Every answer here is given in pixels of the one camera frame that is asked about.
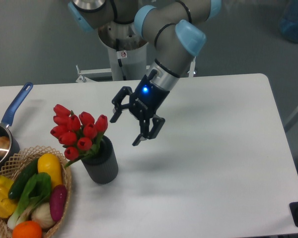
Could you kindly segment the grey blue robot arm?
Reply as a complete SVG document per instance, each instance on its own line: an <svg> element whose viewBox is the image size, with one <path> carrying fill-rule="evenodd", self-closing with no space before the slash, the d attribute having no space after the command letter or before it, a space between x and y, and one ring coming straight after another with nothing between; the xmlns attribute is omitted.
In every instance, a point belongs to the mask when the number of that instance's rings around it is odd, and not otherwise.
<svg viewBox="0 0 298 238"><path fill-rule="evenodd" d="M97 30L113 80L140 80L136 89L125 86L112 101L111 122L123 110L139 121L134 145L157 137L165 122L158 108L206 42L196 25L215 17L221 6L219 0L177 0L163 8L139 0L69 2L80 28Z"/></svg>

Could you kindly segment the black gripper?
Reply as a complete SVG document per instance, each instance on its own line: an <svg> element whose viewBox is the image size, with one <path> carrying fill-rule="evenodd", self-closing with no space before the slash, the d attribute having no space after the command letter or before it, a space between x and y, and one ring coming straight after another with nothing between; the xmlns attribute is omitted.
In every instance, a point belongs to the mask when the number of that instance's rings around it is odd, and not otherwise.
<svg viewBox="0 0 298 238"><path fill-rule="evenodd" d="M157 116L156 111L170 91L161 89L151 82L156 74L156 69L151 70L148 76L143 76L134 92L132 92L131 87L123 86L112 99L114 114L110 119L111 123L115 123L122 111L126 109L129 109L130 113L139 120L140 134L132 143L133 146L138 146L141 141L147 139L155 139L165 123L165 119ZM129 103L122 105L126 96L130 96ZM152 118L151 129L149 128L150 118Z"/></svg>

